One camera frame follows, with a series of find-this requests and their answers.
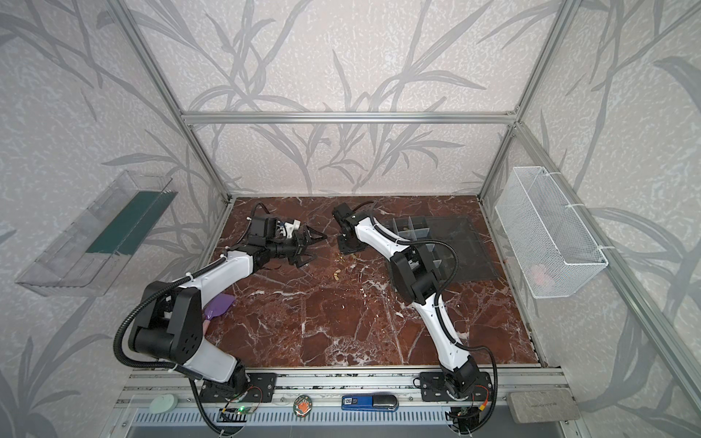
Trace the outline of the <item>grey compartment organizer box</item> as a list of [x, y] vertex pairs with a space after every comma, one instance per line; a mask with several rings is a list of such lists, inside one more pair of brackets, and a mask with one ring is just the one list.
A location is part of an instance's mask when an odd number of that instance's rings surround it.
[[[429, 220], [430, 218], [426, 216], [394, 217], [383, 221], [382, 225], [403, 240], [431, 240], [434, 237], [431, 234]], [[441, 270], [443, 268], [442, 256], [440, 254], [441, 247], [436, 247], [435, 244], [428, 244], [425, 245], [425, 249], [427, 249], [431, 255], [434, 267]]]

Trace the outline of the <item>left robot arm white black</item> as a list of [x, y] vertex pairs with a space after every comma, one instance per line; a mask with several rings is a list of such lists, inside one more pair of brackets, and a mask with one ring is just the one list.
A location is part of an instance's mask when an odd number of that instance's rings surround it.
[[175, 370], [194, 380], [233, 383], [242, 367], [206, 340], [204, 308], [272, 259], [305, 266], [315, 259], [307, 248], [326, 239], [297, 221], [251, 217], [243, 241], [226, 248], [216, 261], [173, 282], [149, 284], [115, 334], [115, 358], [131, 368]]

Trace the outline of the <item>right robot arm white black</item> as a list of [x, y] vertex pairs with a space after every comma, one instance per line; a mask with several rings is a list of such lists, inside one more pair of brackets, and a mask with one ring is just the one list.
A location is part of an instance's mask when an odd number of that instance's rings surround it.
[[443, 246], [455, 256], [454, 248], [434, 239], [400, 237], [380, 224], [371, 209], [360, 212], [340, 204], [334, 207], [332, 215], [341, 228], [341, 253], [349, 255], [371, 247], [388, 260], [395, 291], [418, 312], [436, 347], [447, 393], [456, 401], [467, 399], [483, 375], [473, 353], [491, 350], [463, 344], [445, 307], [442, 294], [455, 278], [458, 264], [454, 264], [448, 277], [441, 279], [430, 246]]

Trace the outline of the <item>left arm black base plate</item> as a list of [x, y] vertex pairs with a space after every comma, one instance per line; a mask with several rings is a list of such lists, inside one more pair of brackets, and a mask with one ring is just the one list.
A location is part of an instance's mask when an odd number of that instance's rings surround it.
[[245, 383], [213, 383], [204, 380], [199, 392], [203, 403], [271, 403], [277, 383], [275, 372], [252, 372]]

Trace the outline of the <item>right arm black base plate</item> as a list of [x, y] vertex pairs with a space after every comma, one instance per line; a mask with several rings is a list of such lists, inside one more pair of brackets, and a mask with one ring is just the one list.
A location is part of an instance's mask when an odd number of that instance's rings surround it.
[[493, 384], [488, 372], [480, 372], [475, 384], [464, 396], [452, 396], [448, 393], [445, 376], [442, 372], [421, 372], [414, 377], [413, 385], [421, 392], [424, 402], [479, 402], [485, 403], [490, 399]]

